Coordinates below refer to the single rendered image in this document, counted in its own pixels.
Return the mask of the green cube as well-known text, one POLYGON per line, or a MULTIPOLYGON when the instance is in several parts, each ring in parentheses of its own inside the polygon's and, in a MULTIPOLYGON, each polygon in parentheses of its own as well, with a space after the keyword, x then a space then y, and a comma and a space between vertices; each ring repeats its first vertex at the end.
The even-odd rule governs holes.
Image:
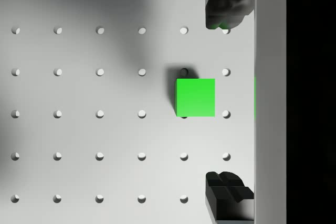
POLYGON ((215 79, 176 79, 174 102, 177 117, 214 117, 215 79))

